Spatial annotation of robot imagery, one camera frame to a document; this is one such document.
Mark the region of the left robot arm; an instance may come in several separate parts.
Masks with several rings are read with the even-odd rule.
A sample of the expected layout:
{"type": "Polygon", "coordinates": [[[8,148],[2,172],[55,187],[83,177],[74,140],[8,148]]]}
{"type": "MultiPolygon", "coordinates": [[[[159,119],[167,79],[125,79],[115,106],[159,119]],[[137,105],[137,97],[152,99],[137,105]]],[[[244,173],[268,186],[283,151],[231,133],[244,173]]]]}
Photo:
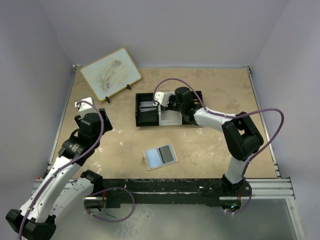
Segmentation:
{"type": "Polygon", "coordinates": [[[92,193],[102,177],[90,171],[81,176],[74,187],[65,189],[71,177],[100,145],[103,134],[113,129],[104,108],[79,110],[74,130],[58,152],[54,165],[38,189],[19,209],[11,209],[5,219],[22,240],[49,240],[56,224],[72,204],[92,193]]]}

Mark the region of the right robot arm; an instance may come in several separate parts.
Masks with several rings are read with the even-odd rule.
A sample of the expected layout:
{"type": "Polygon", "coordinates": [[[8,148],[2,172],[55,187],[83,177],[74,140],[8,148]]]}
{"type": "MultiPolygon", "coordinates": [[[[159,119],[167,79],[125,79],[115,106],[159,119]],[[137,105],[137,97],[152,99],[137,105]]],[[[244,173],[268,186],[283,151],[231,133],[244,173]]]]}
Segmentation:
{"type": "Polygon", "coordinates": [[[187,87],[179,87],[173,94],[158,92],[154,99],[163,109],[179,112],[187,123],[223,133],[231,159],[222,182],[227,188],[235,190],[244,182],[249,158],[263,145],[263,137],[245,112],[228,115],[211,110],[200,99],[195,100],[198,96],[187,87]]]}

